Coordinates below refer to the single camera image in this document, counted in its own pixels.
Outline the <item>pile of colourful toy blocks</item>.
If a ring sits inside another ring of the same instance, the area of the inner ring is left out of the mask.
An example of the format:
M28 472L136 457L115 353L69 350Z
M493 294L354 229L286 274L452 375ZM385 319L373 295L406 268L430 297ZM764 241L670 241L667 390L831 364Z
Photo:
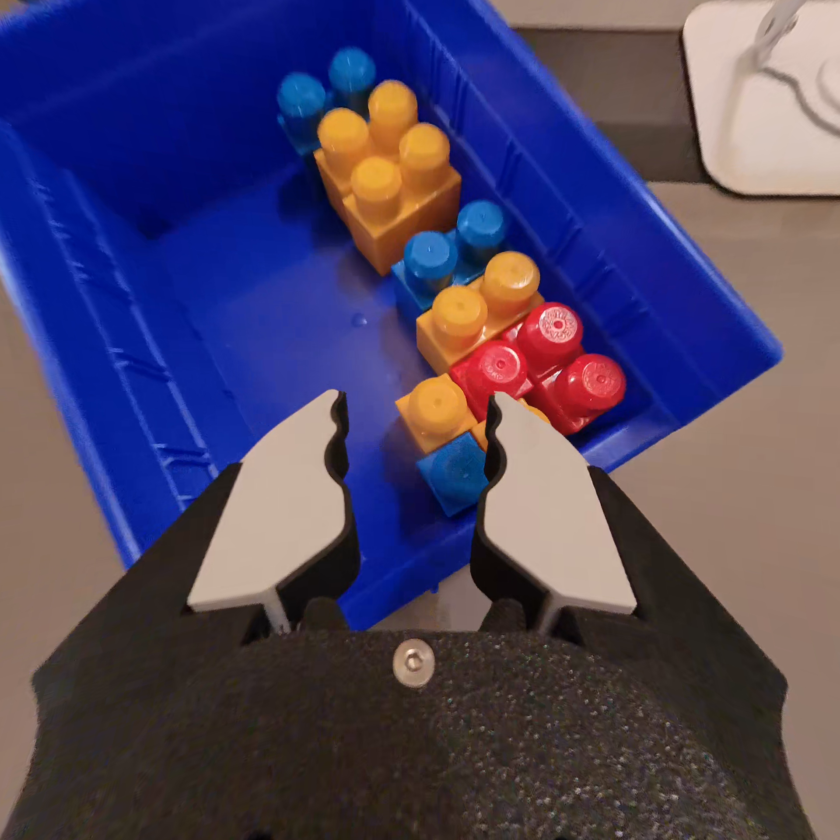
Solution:
M627 378L611 357L585 351L576 311L543 299L535 261L508 248L501 206L461 202L448 137L419 120L413 89L377 80L356 47L337 51L328 75L328 88L301 71L283 77L277 120L415 329L434 375L395 405L425 483L453 518L487 485L492 396L508 394L569 437L623 401Z

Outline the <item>blue plastic bin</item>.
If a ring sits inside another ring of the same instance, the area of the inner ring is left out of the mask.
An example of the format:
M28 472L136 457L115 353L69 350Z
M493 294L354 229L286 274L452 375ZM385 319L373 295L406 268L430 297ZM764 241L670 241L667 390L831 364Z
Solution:
M625 400L578 446L611 471L771 370L781 342L487 2L51 2L2 20L2 271L123 561L328 389L347 394L372 627L469 561L397 398L429 373L277 122L342 47L407 84L466 201L570 305Z

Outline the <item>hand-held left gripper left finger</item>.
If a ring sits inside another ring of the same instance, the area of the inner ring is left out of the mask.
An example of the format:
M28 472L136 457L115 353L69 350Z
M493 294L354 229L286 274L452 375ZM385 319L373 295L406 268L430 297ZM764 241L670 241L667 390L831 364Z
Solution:
M355 582L362 555L344 481L346 396L322 393L241 460L186 599L193 611L258 606L286 634L311 600L336 600Z

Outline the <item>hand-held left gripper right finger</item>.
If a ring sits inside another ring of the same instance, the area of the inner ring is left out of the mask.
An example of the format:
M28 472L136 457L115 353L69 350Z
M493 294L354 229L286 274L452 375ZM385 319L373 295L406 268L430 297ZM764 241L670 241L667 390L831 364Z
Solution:
M469 561L478 589L518 603L542 634L565 607L632 615L637 599L585 458L504 392L489 400L486 438Z

